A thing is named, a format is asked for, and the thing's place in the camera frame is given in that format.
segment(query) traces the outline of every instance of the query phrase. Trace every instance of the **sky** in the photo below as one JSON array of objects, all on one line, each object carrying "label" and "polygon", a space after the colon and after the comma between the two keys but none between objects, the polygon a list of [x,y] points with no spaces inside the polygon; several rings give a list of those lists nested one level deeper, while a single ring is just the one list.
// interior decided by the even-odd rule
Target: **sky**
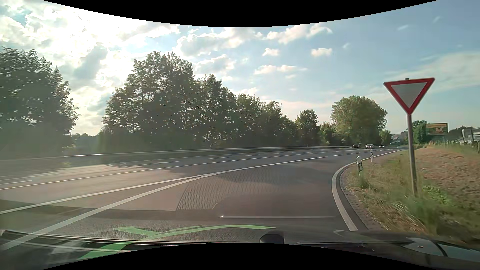
[{"label": "sky", "polygon": [[478,10],[477,0],[438,0],[332,22],[224,28],[0,0],[0,46],[35,49],[58,66],[81,114],[72,133],[97,134],[106,101],[134,59],[156,50],[192,62],[196,76],[215,74],[235,94],[280,102],[293,120],[314,109],[319,123],[330,122],[334,102],[366,96],[387,110],[386,128],[398,134],[406,114],[383,82],[405,78],[436,79],[414,121],[480,126]]}]

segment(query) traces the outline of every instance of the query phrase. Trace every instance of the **grass verge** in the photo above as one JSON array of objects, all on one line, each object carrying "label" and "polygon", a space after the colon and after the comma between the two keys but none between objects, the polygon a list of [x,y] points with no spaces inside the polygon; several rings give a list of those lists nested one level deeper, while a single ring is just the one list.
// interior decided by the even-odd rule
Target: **grass verge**
[{"label": "grass verge", "polygon": [[[347,189],[387,230],[480,244],[480,184],[472,185],[478,179],[480,156],[444,146],[415,153],[417,197],[412,194],[408,151],[365,161],[362,175],[349,170]],[[472,159],[478,162],[463,164]]]}]

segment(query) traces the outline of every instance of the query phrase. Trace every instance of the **road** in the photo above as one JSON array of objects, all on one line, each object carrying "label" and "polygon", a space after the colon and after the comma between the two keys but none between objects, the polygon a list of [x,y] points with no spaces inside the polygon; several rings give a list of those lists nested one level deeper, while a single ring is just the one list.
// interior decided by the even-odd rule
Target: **road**
[{"label": "road", "polygon": [[[395,151],[374,149],[374,156]],[[112,238],[127,237],[112,231],[119,227],[162,232],[250,224],[347,231],[331,183],[357,156],[368,158],[370,151],[263,152],[0,175],[0,228]],[[364,228],[343,194],[340,198],[356,226]]]}]

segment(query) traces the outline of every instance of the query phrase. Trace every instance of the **yield sign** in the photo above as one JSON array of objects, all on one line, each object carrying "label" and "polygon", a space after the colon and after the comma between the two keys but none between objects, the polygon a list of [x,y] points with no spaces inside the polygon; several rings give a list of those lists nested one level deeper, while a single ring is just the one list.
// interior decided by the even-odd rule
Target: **yield sign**
[{"label": "yield sign", "polygon": [[386,82],[384,86],[397,100],[407,114],[413,114],[423,96],[432,86],[435,78]]}]

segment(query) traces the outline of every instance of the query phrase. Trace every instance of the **curb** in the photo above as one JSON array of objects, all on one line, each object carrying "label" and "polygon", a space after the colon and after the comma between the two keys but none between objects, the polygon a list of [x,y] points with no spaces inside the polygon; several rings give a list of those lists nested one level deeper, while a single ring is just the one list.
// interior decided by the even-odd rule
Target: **curb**
[{"label": "curb", "polygon": [[[398,153],[400,151],[403,151],[403,150],[399,150],[399,151],[396,151],[396,152],[385,153],[385,154],[382,154],[382,155],[378,155],[377,157],[387,155],[387,154]],[[353,194],[353,192],[351,192],[347,189],[347,183],[346,183],[347,175],[345,174],[345,172],[351,166],[353,166],[355,164],[357,164],[357,163],[354,162],[354,163],[351,163],[351,164],[347,165],[345,168],[343,168],[342,173],[337,176],[337,181],[339,181],[339,183],[340,183],[340,188],[342,189],[343,195],[347,199],[347,201],[350,204],[350,206],[352,207],[353,211],[357,214],[357,216],[362,221],[363,225],[365,225],[365,227],[367,227],[368,230],[377,230],[377,231],[378,230],[384,230],[384,228],[381,226],[381,224],[378,221],[376,221],[370,215],[368,210],[365,207],[363,207],[363,205],[359,202],[358,197],[355,194]]]}]

